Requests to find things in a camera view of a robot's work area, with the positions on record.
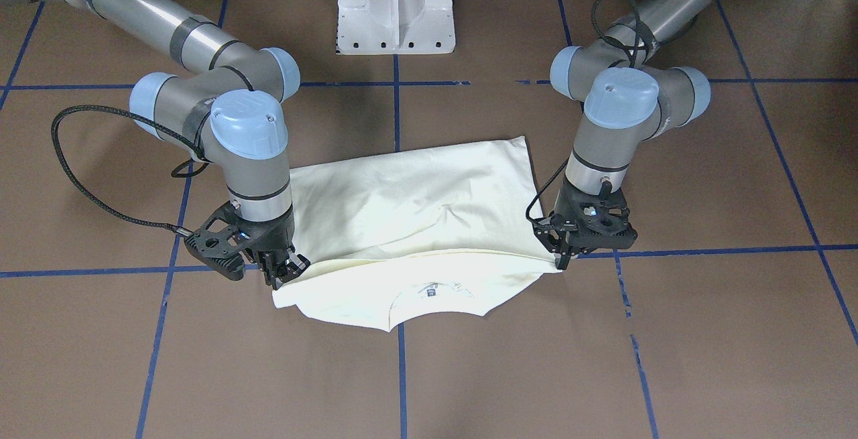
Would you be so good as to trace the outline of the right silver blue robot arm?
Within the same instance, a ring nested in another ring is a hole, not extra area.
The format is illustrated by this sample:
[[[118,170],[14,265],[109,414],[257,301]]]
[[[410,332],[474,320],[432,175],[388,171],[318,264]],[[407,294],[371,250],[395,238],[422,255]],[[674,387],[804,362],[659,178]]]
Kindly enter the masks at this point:
[[[46,0],[2,0],[27,3]],[[294,246],[294,207],[288,130],[282,103],[298,91],[296,60],[279,48],[254,49],[203,15],[172,0],[58,0],[110,21],[193,73],[154,72],[132,88],[127,110],[68,107],[55,116],[52,143],[68,179],[94,198],[62,153],[59,125],[71,113],[94,111],[134,119],[157,139],[180,146],[191,162],[223,171],[228,201],[198,229],[144,221],[99,207],[123,221],[167,229],[184,239],[190,255],[232,281],[245,265],[258,266],[274,290],[309,268]]]

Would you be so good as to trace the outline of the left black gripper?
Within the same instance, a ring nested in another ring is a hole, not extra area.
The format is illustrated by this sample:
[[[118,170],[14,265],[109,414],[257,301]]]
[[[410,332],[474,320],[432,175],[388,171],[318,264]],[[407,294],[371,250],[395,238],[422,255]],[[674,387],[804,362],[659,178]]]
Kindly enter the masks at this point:
[[[577,255],[598,249],[630,249],[637,231],[629,215],[622,190],[585,194],[564,178],[554,210],[534,219],[534,235],[555,255],[556,268],[564,271]]]

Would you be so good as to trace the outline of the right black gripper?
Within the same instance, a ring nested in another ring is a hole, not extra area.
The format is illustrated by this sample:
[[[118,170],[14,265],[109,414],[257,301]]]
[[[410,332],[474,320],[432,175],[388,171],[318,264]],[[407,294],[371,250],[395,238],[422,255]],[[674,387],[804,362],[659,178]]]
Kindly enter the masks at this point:
[[[241,219],[241,232],[249,239],[245,244],[245,255],[250,262],[259,265],[265,283],[272,290],[279,289],[281,285],[277,271],[281,272],[281,282],[288,283],[300,277],[312,264],[303,255],[288,253],[288,249],[294,251],[294,231],[293,210],[269,221]]]

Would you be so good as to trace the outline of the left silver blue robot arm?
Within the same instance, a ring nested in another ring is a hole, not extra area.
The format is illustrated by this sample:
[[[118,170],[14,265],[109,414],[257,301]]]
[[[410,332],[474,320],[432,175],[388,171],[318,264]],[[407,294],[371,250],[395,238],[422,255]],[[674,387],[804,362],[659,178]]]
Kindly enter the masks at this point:
[[[595,1],[597,39],[561,50],[551,65],[552,88],[583,107],[569,158],[555,173],[561,185],[554,210],[531,221],[558,270],[599,249],[630,249],[637,232],[621,185],[635,149],[688,125],[711,101],[700,70],[659,70],[647,61],[716,0],[627,1],[630,13],[607,29],[598,24],[601,0]]]

